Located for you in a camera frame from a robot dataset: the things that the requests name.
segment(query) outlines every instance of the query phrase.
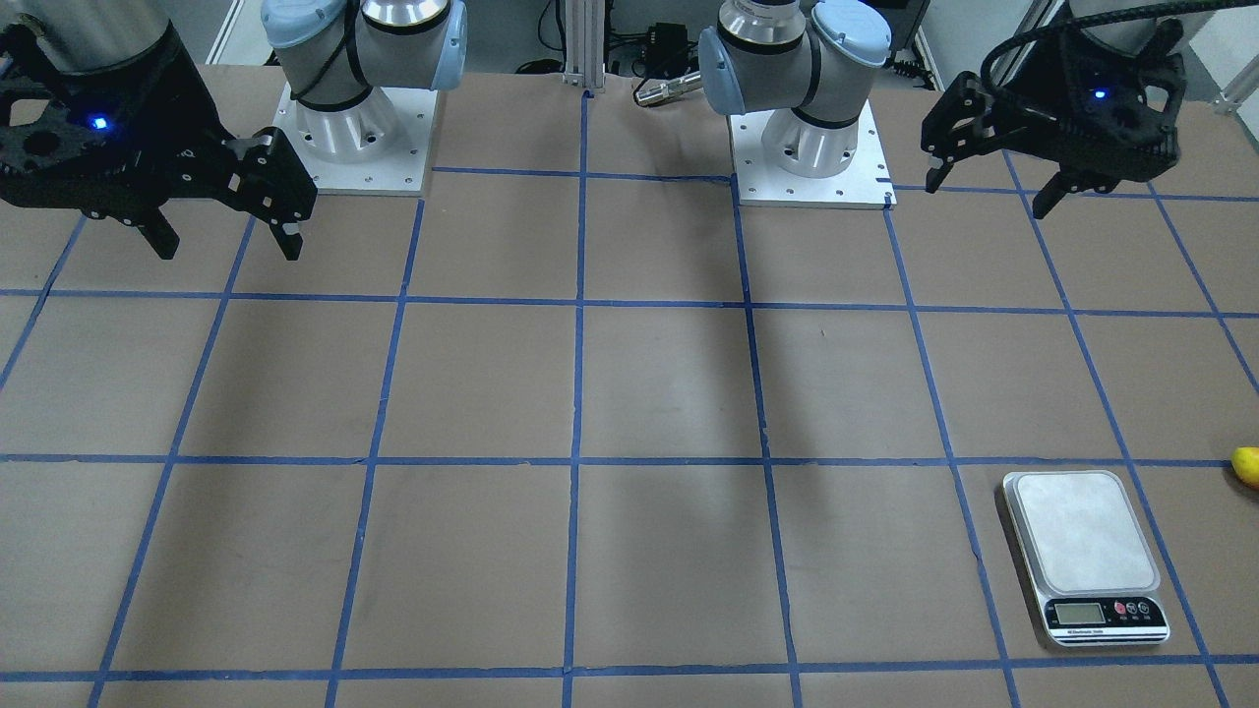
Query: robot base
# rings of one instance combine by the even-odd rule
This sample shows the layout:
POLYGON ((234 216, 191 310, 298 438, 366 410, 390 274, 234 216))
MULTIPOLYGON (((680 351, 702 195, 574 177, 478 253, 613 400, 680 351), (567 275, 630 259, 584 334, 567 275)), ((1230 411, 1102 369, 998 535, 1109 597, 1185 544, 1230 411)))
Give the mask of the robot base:
POLYGON ((393 102, 403 134, 390 141, 388 152, 365 163, 330 163, 305 145, 296 126, 291 89, 285 84, 274 125, 290 136, 293 150, 320 194, 364 194, 380 197, 423 197, 432 156, 433 121, 437 91, 422 88, 384 88, 393 102))
POLYGON ((883 209, 896 204, 883 142, 866 102, 859 118, 861 141, 847 169, 832 178, 803 178, 776 165, 760 136, 773 111, 730 116, 730 142, 739 176, 739 203, 749 207, 883 209))

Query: scale display screen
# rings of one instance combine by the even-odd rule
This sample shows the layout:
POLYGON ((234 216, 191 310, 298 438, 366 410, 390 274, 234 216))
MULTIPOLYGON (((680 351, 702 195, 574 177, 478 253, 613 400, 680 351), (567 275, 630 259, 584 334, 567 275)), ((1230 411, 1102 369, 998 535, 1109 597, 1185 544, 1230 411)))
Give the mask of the scale display screen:
POLYGON ((1105 615, 1097 602, 1087 605, 1058 603, 1058 621, 1064 625, 1100 625, 1105 624, 1105 615))

